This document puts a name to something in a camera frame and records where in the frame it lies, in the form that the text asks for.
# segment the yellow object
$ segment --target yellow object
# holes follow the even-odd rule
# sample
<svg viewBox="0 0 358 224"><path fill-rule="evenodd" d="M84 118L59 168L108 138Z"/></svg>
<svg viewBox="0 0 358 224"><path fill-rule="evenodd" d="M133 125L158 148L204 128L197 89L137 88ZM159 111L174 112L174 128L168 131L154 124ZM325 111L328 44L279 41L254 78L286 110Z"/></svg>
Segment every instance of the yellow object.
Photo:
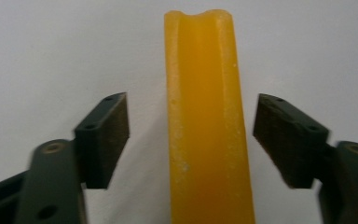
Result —
<svg viewBox="0 0 358 224"><path fill-rule="evenodd" d="M255 223L231 15L165 15L172 224Z"/></svg>

